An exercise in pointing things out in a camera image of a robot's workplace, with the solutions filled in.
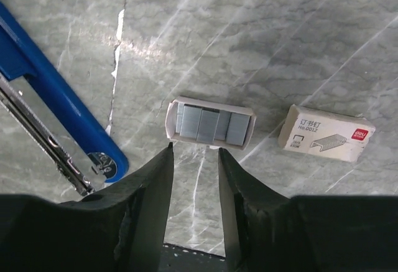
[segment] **blue stapler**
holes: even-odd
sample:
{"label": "blue stapler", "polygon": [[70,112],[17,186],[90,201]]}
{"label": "blue stapler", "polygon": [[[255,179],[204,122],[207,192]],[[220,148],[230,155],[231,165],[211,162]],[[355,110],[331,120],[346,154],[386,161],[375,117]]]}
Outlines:
{"label": "blue stapler", "polygon": [[27,80],[92,160],[95,171],[106,176],[105,182],[116,182],[125,175],[129,167],[126,156],[1,3],[0,73],[0,102],[52,158],[57,169],[79,194],[85,196],[95,189],[57,139],[10,86],[11,80],[19,77]]}

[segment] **red logo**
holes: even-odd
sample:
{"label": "red logo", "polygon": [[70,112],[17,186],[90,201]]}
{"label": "red logo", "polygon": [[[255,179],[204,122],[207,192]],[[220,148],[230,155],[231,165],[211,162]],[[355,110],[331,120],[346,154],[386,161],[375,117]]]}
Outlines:
{"label": "red logo", "polygon": [[364,130],[364,129],[357,129],[355,130],[354,134],[352,135],[352,139],[355,140],[364,140],[366,135],[368,135],[369,131],[368,130]]}

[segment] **marble surface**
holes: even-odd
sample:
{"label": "marble surface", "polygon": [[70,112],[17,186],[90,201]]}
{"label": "marble surface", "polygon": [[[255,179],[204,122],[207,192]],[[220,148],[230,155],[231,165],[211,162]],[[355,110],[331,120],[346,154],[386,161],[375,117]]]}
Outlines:
{"label": "marble surface", "polygon": [[[231,152],[281,194],[397,193],[398,0],[1,1],[110,131],[131,172],[167,145],[167,105],[186,95],[254,109],[250,145]],[[86,165],[26,84],[13,84]],[[354,164],[282,151],[277,136],[293,103],[364,116],[376,134]],[[78,199],[1,111],[0,191]],[[177,143],[165,240],[222,255],[220,211],[217,151]]]}

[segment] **stapler metal rail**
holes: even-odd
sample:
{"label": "stapler metal rail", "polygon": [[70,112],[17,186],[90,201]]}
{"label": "stapler metal rail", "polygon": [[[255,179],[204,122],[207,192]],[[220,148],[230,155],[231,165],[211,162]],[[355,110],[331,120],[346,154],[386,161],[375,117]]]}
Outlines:
{"label": "stapler metal rail", "polygon": [[79,194],[84,196],[95,190],[48,128],[12,89],[10,81],[19,77],[27,80],[91,159],[94,170],[105,175],[105,182],[116,182],[125,175],[129,167],[126,156],[1,3],[0,73],[0,102],[51,157]]}

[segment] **closed staple box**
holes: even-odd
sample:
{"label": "closed staple box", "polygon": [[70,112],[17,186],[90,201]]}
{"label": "closed staple box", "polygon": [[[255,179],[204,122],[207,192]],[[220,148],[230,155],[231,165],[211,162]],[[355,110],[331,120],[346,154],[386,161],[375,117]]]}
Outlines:
{"label": "closed staple box", "polygon": [[292,105],[278,142],[286,151],[355,162],[374,132],[365,118]]}

